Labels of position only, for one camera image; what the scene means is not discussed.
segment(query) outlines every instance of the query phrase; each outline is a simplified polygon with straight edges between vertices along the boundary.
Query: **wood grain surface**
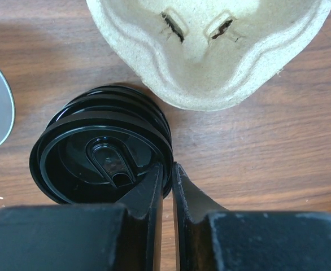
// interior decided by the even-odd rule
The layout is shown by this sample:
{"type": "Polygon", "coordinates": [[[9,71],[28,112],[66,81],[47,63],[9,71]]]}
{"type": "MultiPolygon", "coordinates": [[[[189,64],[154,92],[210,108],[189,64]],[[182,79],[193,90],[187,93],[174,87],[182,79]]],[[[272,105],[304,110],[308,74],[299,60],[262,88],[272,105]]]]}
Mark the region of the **wood grain surface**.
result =
{"type": "MultiPolygon", "coordinates": [[[[0,1],[0,69],[16,123],[0,147],[0,208],[53,204],[28,157],[47,122],[76,95],[114,82],[142,85],[110,49],[83,0],[0,1]]],[[[331,212],[331,15],[312,43],[239,106],[164,109],[175,158],[231,210],[331,212]]],[[[175,270],[172,201],[164,201],[162,270],[175,270]]]]}

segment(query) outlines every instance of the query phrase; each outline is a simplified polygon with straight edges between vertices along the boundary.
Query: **black plastic lid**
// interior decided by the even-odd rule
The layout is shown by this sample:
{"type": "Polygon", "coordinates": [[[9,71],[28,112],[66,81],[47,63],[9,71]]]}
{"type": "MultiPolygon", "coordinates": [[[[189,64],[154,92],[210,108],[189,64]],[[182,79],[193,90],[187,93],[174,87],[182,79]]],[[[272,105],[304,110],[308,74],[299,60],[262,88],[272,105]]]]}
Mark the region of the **black plastic lid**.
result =
{"type": "Polygon", "coordinates": [[[58,203],[113,203],[155,163],[171,190],[171,132],[160,108],[125,86],[93,89],[49,122],[30,155],[38,187],[58,203]]]}

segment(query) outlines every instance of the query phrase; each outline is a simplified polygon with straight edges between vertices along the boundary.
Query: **wooden table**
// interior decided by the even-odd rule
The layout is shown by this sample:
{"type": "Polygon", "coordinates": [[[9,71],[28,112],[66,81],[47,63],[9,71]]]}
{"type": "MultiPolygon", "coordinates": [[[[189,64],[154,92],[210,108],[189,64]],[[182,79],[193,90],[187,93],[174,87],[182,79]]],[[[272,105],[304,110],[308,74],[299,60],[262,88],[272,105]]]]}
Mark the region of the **wooden table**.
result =
{"type": "MultiPolygon", "coordinates": [[[[93,87],[141,82],[109,48],[84,0],[0,1],[0,69],[16,103],[14,130],[0,147],[0,208],[53,204],[28,167],[47,122],[93,87]]],[[[219,203],[331,212],[331,15],[304,52],[239,106],[204,113],[156,101],[176,160],[219,203]]],[[[175,269],[173,232],[168,197],[162,270],[175,269]]]]}

